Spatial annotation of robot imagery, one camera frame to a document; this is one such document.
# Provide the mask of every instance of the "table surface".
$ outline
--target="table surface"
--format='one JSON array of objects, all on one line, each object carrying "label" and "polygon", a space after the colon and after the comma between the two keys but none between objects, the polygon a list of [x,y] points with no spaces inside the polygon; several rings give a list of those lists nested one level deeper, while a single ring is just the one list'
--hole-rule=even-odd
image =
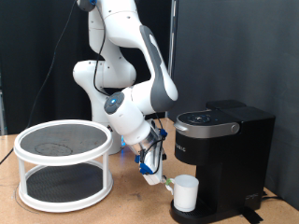
[{"label": "table surface", "polygon": [[[168,137],[164,142],[167,160],[163,163],[164,175],[195,175],[195,166],[175,158],[175,128],[170,119],[162,119]],[[0,136],[0,159],[11,150],[17,135]],[[64,214],[36,211],[25,205],[18,192],[18,160],[14,153],[0,166],[0,223],[177,223],[169,215],[173,197],[164,185],[150,186],[138,171],[135,155],[126,147],[122,152],[109,156],[109,169],[114,186],[106,198],[89,208]],[[26,171],[34,165],[25,163]],[[274,194],[265,190],[269,196]],[[298,211],[279,200],[267,200],[257,213],[267,223],[299,223]],[[223,224],[248,224],[241,216],[219,221]]]}]

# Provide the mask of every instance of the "coffee machine logo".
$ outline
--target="coffee machine logo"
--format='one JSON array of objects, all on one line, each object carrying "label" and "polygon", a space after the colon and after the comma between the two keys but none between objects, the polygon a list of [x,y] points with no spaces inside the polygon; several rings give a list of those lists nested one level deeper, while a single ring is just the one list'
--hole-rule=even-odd
[{"label": "coffee machine logo", "polygon": [[182,150],[183,152],[186,151],[186,147],[182,147],[182,146],[180,146],[178,143],[176,143],[176,147],[177,147],[179,150]]}]

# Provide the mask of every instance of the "dark background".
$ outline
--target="dark background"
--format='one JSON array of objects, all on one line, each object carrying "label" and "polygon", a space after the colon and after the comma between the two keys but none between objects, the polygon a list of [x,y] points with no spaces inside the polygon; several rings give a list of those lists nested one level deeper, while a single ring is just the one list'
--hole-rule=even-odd
[{"label": "dark background", "polygon": [[[8,134],[27,126],[36,95],[49,71],[55,45],[73,0],[0,1],[0,69]],[[155,34],[168,61],[171,0],[136,1],[141,22]],[[150,79],[139,49],[122,49],[135,67],[136,82]],[[56,119],[92,118],[90,100],[73,79],[79,61],[96,59],[88,39],[88,13],[75,5],[57,50],[50,79],[36,104],[32,125]]]},{"label": "dark background", "polygon": [[178,1],[172,75],[172,120],[228,99],[277,117],[265,185],[299,209],[299,1]]}]

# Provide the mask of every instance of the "robotic arm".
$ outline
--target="robotic arm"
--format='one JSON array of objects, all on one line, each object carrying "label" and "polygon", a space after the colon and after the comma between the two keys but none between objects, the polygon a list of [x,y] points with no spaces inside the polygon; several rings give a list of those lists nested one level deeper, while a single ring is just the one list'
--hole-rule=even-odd
[{"label": "robotic arm", "polygon": [[162,181],[162,141],[166,134],[145,121],[144,116],[169,110],[178,98],[177,88],[153,33],[138,18],[135,1],[99,0],[96,4],[103,14],[107,40],[115,46],[140,49],[147,61],[150,80],[114,93],[104,109],[115,131],[123,135],[137,158],[140,154],[137,162],[142,175],[150,185],[158,184]]}]

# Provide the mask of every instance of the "coffee maker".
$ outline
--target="coffee maker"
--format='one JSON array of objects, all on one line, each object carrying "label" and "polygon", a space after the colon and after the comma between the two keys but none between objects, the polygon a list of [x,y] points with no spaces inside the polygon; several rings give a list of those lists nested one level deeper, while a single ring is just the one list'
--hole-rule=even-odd
[{"label": "coffee maker", "polygon": [[179,223],[211,223],[261,207],[275,116],[237,101],[209,102],[206,109],[181,114],[174,124],[175,156],[196,165],[199,181],[193,211],[171,202]]}]

